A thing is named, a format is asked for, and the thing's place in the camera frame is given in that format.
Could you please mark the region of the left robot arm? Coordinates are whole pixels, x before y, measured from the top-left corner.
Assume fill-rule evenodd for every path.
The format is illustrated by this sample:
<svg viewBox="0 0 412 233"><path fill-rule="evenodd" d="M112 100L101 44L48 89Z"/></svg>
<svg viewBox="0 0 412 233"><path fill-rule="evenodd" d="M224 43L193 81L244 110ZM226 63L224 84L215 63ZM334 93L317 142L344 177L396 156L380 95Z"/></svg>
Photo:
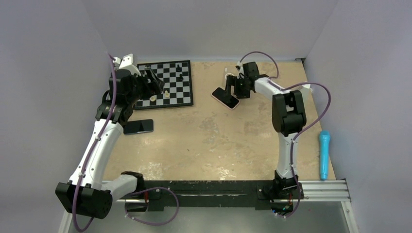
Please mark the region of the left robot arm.
<svg viewBox="0 0 412 233"><path fill-rule="evenodd" d="M68 182L55 189L64 209L73 215L103 219L113 202L126 195L138 199L145 192L141 173L125 171L106 184L103 174L135 103L161 94L164 82L150 67L145 67L142 75L118 69L115 78L109 78L109 87L97 108L93 134L81 162Z"/></svg>

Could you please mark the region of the blue phone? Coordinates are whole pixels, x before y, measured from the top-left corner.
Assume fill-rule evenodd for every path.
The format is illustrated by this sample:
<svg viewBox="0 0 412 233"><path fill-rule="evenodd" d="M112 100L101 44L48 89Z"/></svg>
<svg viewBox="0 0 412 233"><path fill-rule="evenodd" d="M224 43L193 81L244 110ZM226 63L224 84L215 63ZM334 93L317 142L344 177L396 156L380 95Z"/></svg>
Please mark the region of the blue phone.
<svg viewBox="0 0 412 233"><path fill-rule="evenodd" d="M154 131L154 121L152 119L135 120L126 123L123 134L133 135L139 133L151 133Z"/></svg>

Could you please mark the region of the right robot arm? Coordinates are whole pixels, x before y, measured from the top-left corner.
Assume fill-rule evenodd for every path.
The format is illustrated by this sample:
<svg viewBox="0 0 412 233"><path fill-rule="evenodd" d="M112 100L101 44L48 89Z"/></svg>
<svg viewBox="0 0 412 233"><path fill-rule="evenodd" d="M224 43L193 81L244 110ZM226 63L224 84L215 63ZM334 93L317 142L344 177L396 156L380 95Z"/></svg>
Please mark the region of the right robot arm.
<svg viewBox="0 0 412 233"><path fill-rule="evenodd" d="M299 90L287 90L261 74L255 62L236 64L237 74L225 76L222 103L234 109L240 99L247 99L251 93L267 97L272 104L271 121L278 134L278 161L272 185L262 190L268 198L303 197L298 181L296 159L297 137L307 123L303 94Z"/></svg>

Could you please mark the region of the clear phone case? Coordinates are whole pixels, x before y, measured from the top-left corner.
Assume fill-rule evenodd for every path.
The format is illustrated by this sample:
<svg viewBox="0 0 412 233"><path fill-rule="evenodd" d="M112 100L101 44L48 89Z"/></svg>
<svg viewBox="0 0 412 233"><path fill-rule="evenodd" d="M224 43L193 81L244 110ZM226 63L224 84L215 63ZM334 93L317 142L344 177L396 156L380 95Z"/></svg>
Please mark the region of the clear phone case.
<svg viewBox="0 0 412 233"><path fill-rule="evenodd" d="M225 66L223 69L223 79L226 81L228 76L238 76L238 70L235 66Z"/></svg>

